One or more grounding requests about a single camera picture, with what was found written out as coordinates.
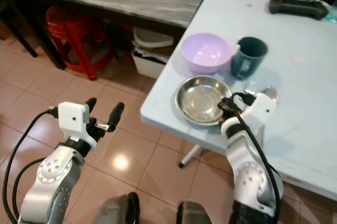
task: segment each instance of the black table leg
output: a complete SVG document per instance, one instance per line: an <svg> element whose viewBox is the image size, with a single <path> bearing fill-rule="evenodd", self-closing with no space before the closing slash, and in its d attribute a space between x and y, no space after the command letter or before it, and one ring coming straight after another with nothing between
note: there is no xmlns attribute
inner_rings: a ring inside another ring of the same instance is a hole
<svg viewBox="0 0 337 224"><path fill-rule="evenodd" d="M10 20L3 18L7 28L13 33L13 35L19 40L19 42L25 47L25 49L33 56L37 57L36 51L30 46L27 40L20 34L17 28L11 23Z"/></svg>
<svg viewBox="0 0 337 224"><path fill-rule="evenodd" d="M12 11L22 20L22 22L30 29L37 42L41 45L42 49L46 52L47 56L51 59L54 65L59 69L64 69L65 64L62 61L58 50L45 33L41 25L36 20L35 16L29 9L23 9L22 4L17 3L16 0L5 0Z"/></svg>

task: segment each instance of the dark green mug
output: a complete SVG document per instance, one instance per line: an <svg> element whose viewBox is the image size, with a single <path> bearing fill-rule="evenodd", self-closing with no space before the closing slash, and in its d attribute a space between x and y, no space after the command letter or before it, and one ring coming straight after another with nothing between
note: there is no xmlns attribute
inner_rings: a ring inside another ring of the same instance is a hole
<svg viewBox="0 0 337 224"><path fill-rule="evenodd" d="M246 79L256 71L268 47L255 37L244 37L237 44L240 48L232 57L231 73L237 79Z"/></svg>

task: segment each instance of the table leg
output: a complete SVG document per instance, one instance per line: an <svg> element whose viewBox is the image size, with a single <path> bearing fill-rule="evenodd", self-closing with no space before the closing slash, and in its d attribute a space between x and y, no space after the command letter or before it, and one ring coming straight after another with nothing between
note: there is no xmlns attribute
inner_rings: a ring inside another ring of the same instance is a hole
<svg viewBox="0 0 337 224"><path fill-rule="evenodd" d="M184 159L178 164L179 168L183 168L188 161L201 149L200 145L195 145L190 152L184 157Z"/></svg>
<svg viewBox="0 0 337 224"><path fill-rule="evenodd" d="M22 20L24 25L30 29L35 39L41 45L42 49L46 52L53 64L59 69L64 69L65 64L62 61L58 50L55 48L54 44L45 33L41 25L38 23L35 16L30 12L30 10L23 9L22 5L17 3L16 0L5 1L13 10L13 12Z"/></svg>
<svg viewBox="0 0 337 224"><path fill-rule="evenodd" d="M20 34L19 30L11 23L11 20L7 18L3 18L3 22L7 26L7 28L13 33L16 39L25 47L25 49L33 56L37 57L36 51L30 46L30 44L26 41L26 39Z"/></svg>

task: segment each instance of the tiled floor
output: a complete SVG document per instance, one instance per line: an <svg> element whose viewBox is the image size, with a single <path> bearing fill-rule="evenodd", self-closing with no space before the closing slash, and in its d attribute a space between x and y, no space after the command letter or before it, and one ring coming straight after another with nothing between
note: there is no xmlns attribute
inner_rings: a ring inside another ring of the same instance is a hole
<svg viewBox="0 0 337 224"><path fill-rule="evenodd" d="M122 101L125 111L118 129L102 138L97 150L86 158L71 195L66 222L90 223L106 199L136 191L142 223L175 223L177 206L187 198L202 203L214 224L227 223L234 187L227 159L203 150L192 163L179 169L177 164L192 145L140 121L140 106L155 80L139 75L131 62L113 60L99 80L91 82L56 69L40 49L39 57L31 58L15 39L2 42L0 47L0 178L8 155L28 124L48 106L97 97L92 115L105 121L116 103ZM62 139L55 119L40 119L17 153L9 185L13 185L23 166L51 153ZM33 183L35 171L36 166L29 169L20 182L19 203ZM0 223L7 222L1 207ZM337 203L286 185L280 223L337 224Z"/></svg>

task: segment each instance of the beige floor tile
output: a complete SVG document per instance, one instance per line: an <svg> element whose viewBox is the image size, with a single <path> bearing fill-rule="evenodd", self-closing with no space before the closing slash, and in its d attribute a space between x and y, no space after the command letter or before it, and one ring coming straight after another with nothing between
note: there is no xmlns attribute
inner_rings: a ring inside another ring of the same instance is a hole
<svg viewBox="0 0 337 224"><path fill-rule="evenodd" d="M200 161L233 174L232 167L227 158L218 153L203 149Z"/></svg>
<svg viewBox="0 0 337 224"><path fill-rule="evenodd" d="M97 168L137 187L155 143L120 129Z"/></svg>
<svg viewBox="0 0 337 224"><path fill-rule="evenodd" d="M47 56L47 54L40 46L37 46L35 48L35 51L38 54L38 56L34 58L35 60L39 61L40 63L55 67L53 62L50 60L50 58Z"/></svg>
<svg viewBox="0 0 337 224"><path fill-rule="evenodd" d="M28 88L31 93L46 99L55 100L75 78L71 73L55 67L47 67L45 71Z"/></svg>
<svg viewBox="0 0 337 224"><path fill-rule="evenodd" d="M301 203L288 197L283 197L279 224L299 224Z"/></svg>
<svg viewBox="0 0 337 224"><path fill-rule="evenodd" d="M324 212L306 204L301 205L301 224L333 224L332 212Z"/></svg>
<svg viewBox="0 0 337 224"><path fill-rule="evenodd" d="M73 70L70 70L68 67L66 67L64 69L64 71L66 71L67 73L71 73L71 74L73 74L75 76L79 75L77 72L74 72Z"/></svg>
<svg viewBox="0 0 337 224"><path fill-rule="evenodd" d="M311 206L324 212L332 212L337 209L337 201L305 189L301 191L301 199L302 205Z"/></svg>
<svg viewBox="0 0 337 224"><path fill-rule="evenodd" d="M135 64L132 61L126 61L107 84L128 93L138 95L145 86L146 81L147 77L137 72Z"/></svg>
<svg viewBox="0 0 337 224"><path fill-rule="evenodd" d="M24 132L35 116L48 110L51 103L48 99L26 91L5 110L0 116L0 121L20 132Z"/></svg>
<svg viewBox="0 0 337 224"><path fill-rule="evenodd" d="M189 199L203 205L212 223L228 223L232 212L233 188L232 175L201 162Z"/></svg>
<svg viewBox="0 0 337 224"><path fill-rule="evenodd" d="M80 194L82 193L85 185L88 183L89 179L91 178L92 174L94 173L94 168L84 165L82 170L81 170L81 176L76 185L74 186L71 194L70 194L70 199L68 203L68 208L65 213L65 217L69 215L71 212L73 206L75 205L77 199L79 198Z"/></svg>
<svg viewBox="0 0 337 224"><path fill-rule="evenodd" d="M141 224L176 224L177 209L140 190Z"/></svg>
<svg viewBox="0 0 337 224"><path fill-rule="evenodd" d="M97 98L103 89L101 83L76 76L55 101L85 103L90 98Z"/></svg>
<svg viewBox="0 0 337 224"><path fill-rule="evenodd" d="M148 80L146 81L145 86L143 87L142 91L139 93L140 97L146 98L147 95L150 93L152 87L154 86L154 84L156 83L156 79L154 78L148 78Z"/></svg>
<svg viewBox="0 0 337 224"><path fill-rule="evenodd" d="M101 171L94 171L67 217L72 224L89 224L100 206L108 199L136 189Z"/></svg>
<svg viewBox="0 0 337 224"><path fill-rule="evenodd" d="M119 89L106 86L104 90L97 97L97 103L92 111L92 116L96 117L99 120L107 122L109 115L115 106L119 102L123 102L125 107L122 113L121 121L118 125L122 124L122 121L130 111L131 107L135 103L137 96L121 91Z"/></svg>
<svg viewBox="0 0 337 224"><path fill-rule="evenodd" d="M0 114L2 114L23 92L23 89L1 81Z"/></svg>
<svg viewBox="0 0 337 224"><path fill-rule="evenodd" d="M3 182L0 181L0 187L1 187L1 190L0 190L0 198L1 198L1 202L0 202L0 223L1 224L5 224L9 221L9 218L6 214L6 211L4 209L4 205L3 205L3 202L2 202L2 187L3 187ZM8 186L8 190L7 190L7 202L8 202L8 205L9 207L12 209L12 192L13 192L13 188ZM16 205L19 206L21 205L22 201L24 199L24 195L20 192L17 192L16 193Z"/></svg>
<svg viewBox="0 0 337 224"><path fill-rule="evenodd" d="M0 124L0 164L11 153L21 137L20 132Z"/></svg>
<svg viewBox="0 0 337 224"><path fill-rule="evenodd" d="M0 40L0 48L1 49L7 49L7 47L17 41L16 37L10 33L8 37L5 37L5 40Z"/></svg>
<svg viewBox="0 0 337 224"><path fill-rule="evenodd" d="M22 57L1 49L0 53L0 78L8 74L15 66L24 60Z"/></svg>
<svg viewBox="0 0 337 224"><path fill-rule="evenodd" d="M163 145L167 148L173 149L175 151L178 151L179 153L182 153L185 155L187 155L190 152L190 150L194 147L194 144L180 137L164 132L164 131L160 135L158 144ZM200 154L201 154L201 151L197 153L194 156L194 158L199 160Z"/></svg>
<svg viewBox="0 0 337 224"><path fill-rule="evenodd" d="M85 158L85 162L88 165L96 167L99 161L102 159L104 153L107 151L109 144L113 141L116 134L118 132L118 128L115 129L112 133L105 133L105 136L98 141L97 147L95 150L90 151Z"/></svg>
<svg viewBox="0 0 337 224"><path fill-rule="evenodd" d="M20 32L23 36L25 36L25 39L28 41L30 46L34 49L37 45L37 42L32 37L32 35L23 34L22 31L20 31ZM13 39L13 41L10 44L8 44L8 46L6 47L6 50L8 50L10 52L14 52L14 53L16 53L18 55L21 55L23 57L26 57L26 58L33 58L29 54L29 52L25 49L25 47L23 47L23 45L15 38Z"/></svg>
<svg viewBox="0 0 337 224"><path fill-rule="evenodd" d="M52 152L53 148L31 139L30 137L26 137L15 154L11 172L9 173L8 184L13 186L17 174L31 161L46 157ZM7 157L0 166L0 175L2 178L6 171L8 159L9 157ZM35 164L27 169L18 185L19 192L23 194L28 192L35 181L37 168L38 164Z"/></svg>
<svg viewBox="0 0 337 224"><path fill-rule="evenodd" d="M283 182L284 192L283 195L296 201L301 201L302 188L291 185L290 183Z"/></svg>
<svg viewBox="0 0 337 224"><path fill-rule="evenodd" d="M121 60L113 58L102 70L96 72L96 75L98 77L97 81L104 85L107 84L122 65L123 62Z"/></svg>
<svg viewBox="0 0 337 224"><path fill-rule="evenodd" d="M183 157L176 151L157 145L138 188L178 206L189 195L198 165L196 161L180 169L178 163Z"/></svg>
<svg viewBox="0 0 337 224"><path fill-rule="evenodd" d="M22 89L27 89L46 69L46 65L33 59L24 58L6 76L3 81Z"/></svg>
<svg viewBox="0 0 337 224"><path fill-rule="evenodd" d="M144 137L148 140L158 142L161 130L153 128L141 122L140 110L143 102L144 98L137 98L130 112L127 114L125 120L123 121L121 128L141 137Z"/></svg>

